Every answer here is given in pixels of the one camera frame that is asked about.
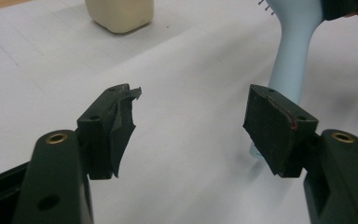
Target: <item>light blue handle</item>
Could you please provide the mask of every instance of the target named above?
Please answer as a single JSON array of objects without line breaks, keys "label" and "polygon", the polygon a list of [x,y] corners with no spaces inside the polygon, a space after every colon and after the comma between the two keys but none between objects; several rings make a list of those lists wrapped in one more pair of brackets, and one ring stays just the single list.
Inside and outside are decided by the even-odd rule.
[{"label": "light blue handle", "polygon": [[[299,104],[310,39],[324,21],[320,0],[267,0],[282,28],[281,43],[268,86]],[[264,160],[252,144],[251,155]]]}]

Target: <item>white surface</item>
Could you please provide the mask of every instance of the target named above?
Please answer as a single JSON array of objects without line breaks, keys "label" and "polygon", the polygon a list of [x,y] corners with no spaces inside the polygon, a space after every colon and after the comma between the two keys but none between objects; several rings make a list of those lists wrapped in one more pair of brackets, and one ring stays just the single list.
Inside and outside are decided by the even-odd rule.
[{"label": "white surface", "polygon": [[[0,173],[39,136],[76,128],[106,88],[142,87],[120,178],[91,182],[95,223],[309,223],[302,179],[252,158],[241,127],[251,83],[267,85],[276,17],[243,0],[156,0],[147,27],[112,35],[81,0],[0,9]],[[302,106],[358,135],[358,17],[324,22]]]}]

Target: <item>white plastic bottle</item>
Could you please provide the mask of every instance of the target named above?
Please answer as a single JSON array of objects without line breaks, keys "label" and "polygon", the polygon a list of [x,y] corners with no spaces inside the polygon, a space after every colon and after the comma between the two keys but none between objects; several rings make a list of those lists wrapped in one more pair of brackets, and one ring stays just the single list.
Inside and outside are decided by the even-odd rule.
[{"label": "white plastic bottle", "polygon": [[86,0],[93,20],[116,34],[148,24],[154,15],[154,0]]}]

